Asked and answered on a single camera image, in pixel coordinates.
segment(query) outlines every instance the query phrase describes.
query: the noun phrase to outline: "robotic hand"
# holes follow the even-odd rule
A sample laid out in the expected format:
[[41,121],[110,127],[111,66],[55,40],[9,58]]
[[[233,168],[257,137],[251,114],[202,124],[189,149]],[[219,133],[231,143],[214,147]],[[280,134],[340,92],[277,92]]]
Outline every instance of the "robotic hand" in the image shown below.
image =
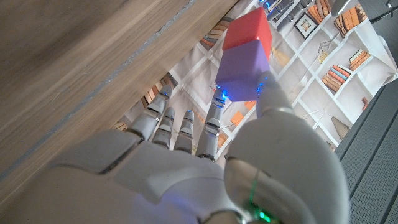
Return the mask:
[[105,131],[59,155],[0,220],[347,223],[348,188],[338,158],[294,115],[273,75],[261,79],[258,119],[240,129],[224,170],[214,163],[222,92],[215,92],[193,156],[189,110],[169,150],[174,110],[165,109],[172,91],[165,86],[128,132]]

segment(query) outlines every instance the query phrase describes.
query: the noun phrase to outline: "white bookshelf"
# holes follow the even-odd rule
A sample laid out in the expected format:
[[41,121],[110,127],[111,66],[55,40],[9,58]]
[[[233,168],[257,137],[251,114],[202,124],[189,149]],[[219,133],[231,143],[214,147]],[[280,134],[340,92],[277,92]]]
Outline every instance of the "white bookshelf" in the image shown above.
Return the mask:
[[[285,15],[298,2],[299,0],[295,0],[294,5]],[[262,7],[262,5],[257,0],[254,0],[248,4],[239,16],[257,7]],[[287,94],[296,115],[306,120],[315,132],[329,142],[332,147],[337,147],[341,139],[336,132],[331,117],[334,116],[347,126],[352,127],[362,113],[364,106],[361,101],[362,98],[365,97],[368,101],[371,101],[385,80],[397,73],[397,71],[394,66],[390,66],[393,63],[368,19],[351,29],[346,37],[342,38],[339,30],[333,24],[335,18],[329,14],[305,40],[297,29],[293,27],[297,19],[298,17],[281,33],[276,31],[276,27],[282,19],[277,23],[270,22],[273,44],[275,40],[278,40],[278,46],[275,47],[290,58],[288,64],[283,67],[275,57],[271,57],[269,60],[271,72],[275,74],[281,88]],[[197,95],[198,93],[189,89],[184,83],[206,60],[211,60],[216,67],[219,67],[223,54],[224,37],[225,32],[209,51],[201,44],[197,45],[204,56],[188,71],[183,79],[178,78],[178,75],[174,75],[175,71],[170,71],[173,77],[177,77],[177,82],[179,82],[177,90],[185,90],[204,111],[208,111],[210,102],[202,102]],[[330,41],[329,56],[323,63],[320,63],[317,59],[318,47],[320,43],[328,41]],[[349,67],[349,59],[358,49],[365,50],[372,56],[353,71],[340,89],[333,93],[322,83],[321,78],[333,65],[342,64],[345,67]],[[241,112],[244,118],[235,126],[232,124],[231,118],[237,111]],[[223,153],[224,149],[234,139],[240,127],[245,122],[256,118],[256,107],[248,110],[244,106],[244,102],[231,103],[227,100],[221,117],[221,132],[227,135],[228,138],[222,147],[219,148],[218,156]]]

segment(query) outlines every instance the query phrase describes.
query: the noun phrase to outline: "stacked blocks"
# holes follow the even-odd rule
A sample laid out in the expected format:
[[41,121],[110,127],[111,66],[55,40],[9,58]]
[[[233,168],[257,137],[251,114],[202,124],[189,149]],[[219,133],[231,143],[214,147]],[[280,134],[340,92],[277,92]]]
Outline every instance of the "stacked blocks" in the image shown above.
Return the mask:
[[256,100],[259,77],[269,71],[272,35],[263,8],[229,24],[216,83],[231,101]]

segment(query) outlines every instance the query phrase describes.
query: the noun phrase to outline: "robot finger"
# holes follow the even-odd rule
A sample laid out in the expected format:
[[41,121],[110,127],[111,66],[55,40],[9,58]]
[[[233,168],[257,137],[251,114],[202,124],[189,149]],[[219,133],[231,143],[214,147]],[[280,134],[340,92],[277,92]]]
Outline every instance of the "robot finger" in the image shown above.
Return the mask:
[[180,132],[174,144],[174,150],[181,150],[189,154],[192,153],[192,134],[193,134],[193,112],[185,112],[182,120]]
[[209,111],[206,117],[205,127],[200,134],[198,149],[196,156],[208,158],[211,161],[215,161],[217,153],[218,134],[220,128],[220,118],[225,105],[223,98],[223,92],[217,88],[214,95],[213,101],[210,105]]
[[140,136],[143,140],[148,141],[152,136],[159,119],[162,117],[162,113],[166,107],[166,102],[169,96],[172,94],[172,87],[165,85],[156,95],[154,100],[148,105],[148,107],[136,118],[129,131]]
[[174,109],[169,107],[165,110],[162,121],[160,122],[160,125],[156,130],[156,133],[152,140],[153,143],[159,144],[169,149],[170,139],[172,137],[173,121]]

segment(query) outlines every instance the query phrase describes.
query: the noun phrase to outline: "picture frame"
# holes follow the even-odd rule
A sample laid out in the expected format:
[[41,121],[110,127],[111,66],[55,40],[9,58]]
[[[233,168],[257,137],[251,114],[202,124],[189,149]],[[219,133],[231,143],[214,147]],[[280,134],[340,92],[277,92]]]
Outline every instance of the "picture frame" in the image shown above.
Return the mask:
[[311,33],[318,27],[318,24],[307,13],[304,12],[294,24],[294,27],[296,27],[301,36],[303,36],[304,40],[306,40],[308,36],[310,36]]

